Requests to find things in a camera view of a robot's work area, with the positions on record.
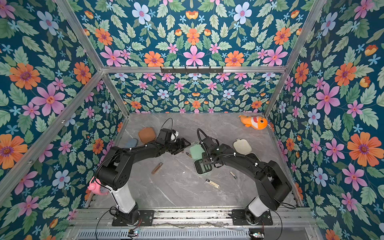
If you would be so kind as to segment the green nail clipper case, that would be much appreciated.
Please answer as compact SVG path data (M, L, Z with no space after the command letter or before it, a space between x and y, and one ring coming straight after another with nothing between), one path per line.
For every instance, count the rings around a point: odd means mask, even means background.
M204 175L213 171L211 165L205 165L203 163L203 153L205 153L205 151L200 145L194 145L190 148L190 155L194 160L194 166L198 175Z

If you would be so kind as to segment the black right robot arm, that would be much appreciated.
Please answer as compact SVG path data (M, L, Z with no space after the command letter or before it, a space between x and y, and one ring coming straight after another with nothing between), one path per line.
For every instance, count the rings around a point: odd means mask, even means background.
M262 162L252 154L240 154L228 145L208 139L200 142L200 146L204 150L204 164L232 167L255 182L258 195L245 208L244 217L251 225L261 222L266 212L277 210L292 191L292 185L275 161Z

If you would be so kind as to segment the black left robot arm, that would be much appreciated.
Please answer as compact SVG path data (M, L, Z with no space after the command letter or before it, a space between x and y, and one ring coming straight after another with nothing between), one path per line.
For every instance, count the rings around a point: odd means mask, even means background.
M115 201L113 215L116 222L134 226L139 223L139 205L134 200L129 179L134 164L160 157L165 153L177 155L191 143L179 137L173 129L161 129L155 140L133 148L112 147L95 173L98 184L106 188Z

